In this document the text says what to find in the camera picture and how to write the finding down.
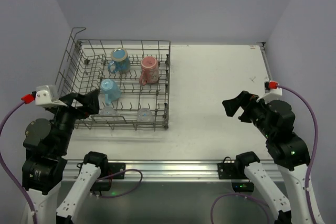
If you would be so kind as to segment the pink patterned mug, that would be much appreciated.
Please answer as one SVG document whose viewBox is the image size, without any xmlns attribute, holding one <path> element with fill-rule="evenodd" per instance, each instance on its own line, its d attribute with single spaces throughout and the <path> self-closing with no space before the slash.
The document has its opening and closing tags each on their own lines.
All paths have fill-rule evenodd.
<svg viewBox="0 0 336 224">
<path fill-rule="evenodd" d="M 146 84 L 154 84 L 159 80 L 159 63 L 156 58 L 152 56 L 144 57 L 141 62 L 141 75 L 139 84 L 144 86 Z"/>
</svg>

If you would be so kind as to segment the clear glass cup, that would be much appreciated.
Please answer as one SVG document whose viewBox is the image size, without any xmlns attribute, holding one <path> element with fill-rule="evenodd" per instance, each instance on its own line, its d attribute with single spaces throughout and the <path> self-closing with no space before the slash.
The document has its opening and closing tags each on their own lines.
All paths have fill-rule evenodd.
<svg viewBox="0 0 336 224">
<path fill-rule="evenodd" d="M 154 121 L 154 115 L 149 108 L 141 108 L 138 110 L 137 118 L 138 122 L 150 122 Z"/>
<path fill-rule="evenodd" d="M 111 106 L 104 106 L 100 112 L 100 119 L 104 121 L 115 121 L 119 119 L 119 113 Z"/>
</svg>

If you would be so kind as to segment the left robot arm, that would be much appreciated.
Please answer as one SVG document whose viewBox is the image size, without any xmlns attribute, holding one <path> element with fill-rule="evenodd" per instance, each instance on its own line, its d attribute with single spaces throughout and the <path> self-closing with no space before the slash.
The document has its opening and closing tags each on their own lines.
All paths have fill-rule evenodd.
<svg viewBox="0 0 336 224">
<path fill-rule="evenodd" d="M 28 223 L 75 223 L 89 190 L 99 176 L 108 171 L 107 156 L 89 152 L 70 192 L 60 205 L 57 204 L 67 164 L 64 156 L 75 123 L 99 113 L 99 90 L 60 97 L 55 86 L 50 85 L 38 87 L 32 96 L 37 106 L 51 112 L 54 117 L 51 120 L 36 119 L 26 128 L 22 186 L 29 196 L 33 214 Z"/>
</svg>

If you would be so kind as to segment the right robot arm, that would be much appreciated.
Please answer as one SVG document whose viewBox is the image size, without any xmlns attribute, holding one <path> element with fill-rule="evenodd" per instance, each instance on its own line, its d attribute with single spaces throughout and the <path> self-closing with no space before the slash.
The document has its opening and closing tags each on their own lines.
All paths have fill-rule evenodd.
<svg viewBox="0 0 336 224">
<path fill-rule="evenodd" d="M 323 223 L 310 177 L 314 157 L 293 131 L 296 116 L 281 96 L 282 87 L 269 88 L 261 97 L 242 91 L 222 105 L 228 117 L 242 109 L 239 120 L 252 123 L 265 137 L 267 151 L 281 173 L 287 194 L 268 176 L 254 152 L 237 155 L 235 165 L 260 192 L 275 223 Z"/>
</svg>

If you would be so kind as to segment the light blue faceted cup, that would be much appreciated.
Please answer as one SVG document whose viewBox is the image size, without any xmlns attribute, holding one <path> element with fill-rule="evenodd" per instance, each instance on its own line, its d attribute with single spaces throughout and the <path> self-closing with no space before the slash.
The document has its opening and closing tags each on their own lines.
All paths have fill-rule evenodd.
<svg viewBox="0 0 336 224">
<path fill-rule="evenodd" d="M 106 105 L 111 105 L 113 101 L 116 101 L 121 97 L 120 88 L 112 79 L 103 79 L 100 84 L 100 90 L 104 94 Z"/>
</svg>

